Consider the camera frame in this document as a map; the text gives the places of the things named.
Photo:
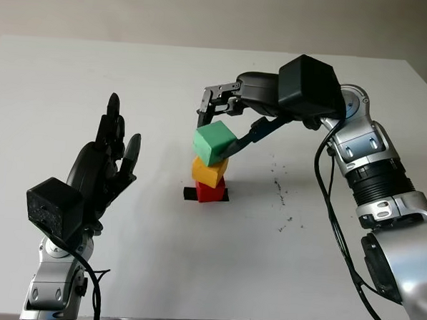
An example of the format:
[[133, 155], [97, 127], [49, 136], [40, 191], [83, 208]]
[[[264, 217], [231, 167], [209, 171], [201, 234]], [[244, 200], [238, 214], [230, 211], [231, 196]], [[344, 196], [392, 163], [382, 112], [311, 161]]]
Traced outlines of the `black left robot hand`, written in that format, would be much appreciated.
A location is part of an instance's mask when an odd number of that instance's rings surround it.
[[107, 112], [102, 115], [96, 139], [88, 142], [78, 154], [69, 172], [67, 184], [84, 199], [82, 228], [95, 235], [102, 232], [100, 218], [113, 200], [128, 188], [139, 158], [142, 136], [137, 133], [124, 144], [125, 122], [120, 115], [119, 96], [112, 93]]

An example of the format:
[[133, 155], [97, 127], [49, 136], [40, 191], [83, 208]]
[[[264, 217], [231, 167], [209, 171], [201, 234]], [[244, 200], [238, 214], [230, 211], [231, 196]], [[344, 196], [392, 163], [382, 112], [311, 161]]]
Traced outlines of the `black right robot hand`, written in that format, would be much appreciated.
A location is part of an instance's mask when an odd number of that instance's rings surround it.
[[319, 118], [304, 118], [279, 106], [278, 80], [277, 74], [246, 72], [240, 74], [233, 83], [205, 88], [201, 105], [197, 109], [199, 127], [210, 124], [214, 116], [241, 115], [246, 108], [251, 108], [262, 115], [251, 124], [249, 133], [221, 148], [219, 153], [221, 159], [233, 156], [250, 143], [259, 142], [292, 121], [302, 122], [310, 130], [319, 129], [321, 126]]

